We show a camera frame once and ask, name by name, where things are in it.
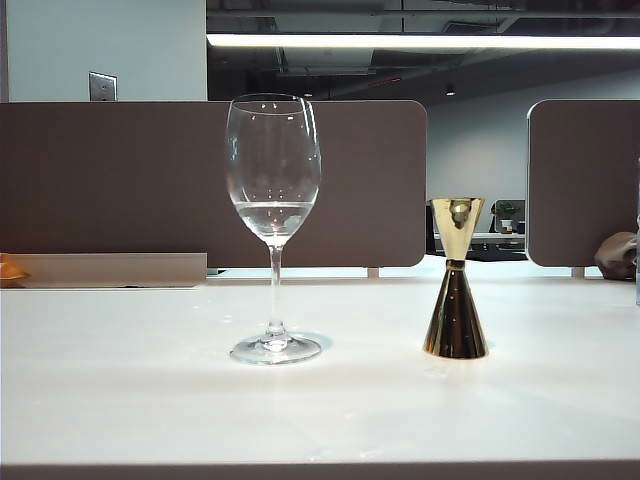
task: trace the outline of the cubicle divider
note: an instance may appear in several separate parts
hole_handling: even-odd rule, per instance
[[[529,113],[527,250],[543,266],[594,265],[638,229],[640,100],[546,100]]]
[[[285,266],[409,266],[425,250],[426,114],[315,102],[323,182]],[[225,184],[228,102],[0,105],[0,251],[206,252],[268,264]]]

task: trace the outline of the fluorescent light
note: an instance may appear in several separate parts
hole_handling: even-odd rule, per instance
[[[207,39],[214,47],[640,50],[640,37],[213,33]]]

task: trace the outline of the white desk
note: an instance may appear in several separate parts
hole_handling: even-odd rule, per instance
[[[435,233],[433,238],[439,243],[440,234]],[[524,244],[525,235],[523,233],[474,233],[471,237],[471,243],[485,243],[485,244],[496,244],[496,243],[523,243]]]
[[[3,290],[3,479],[640,478],[634,285],[468,262],[491,353],[445,360],[420,349],[443,269],[287,280],[326,350],[267,368],[227,356],[266,280]]]

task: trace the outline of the water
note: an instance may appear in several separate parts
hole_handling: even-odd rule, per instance
[[[307,218],[312,202],[238,202],[236,210],[267,245],[282,246]]]

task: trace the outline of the gold jigger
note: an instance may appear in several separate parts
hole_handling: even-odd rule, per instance
[[[422,346],[425,352],[447,358],[480,358],[489,353],[464,274],[464,261],[483,204],[482,198],[431,200],[447,256],[447,271]]]

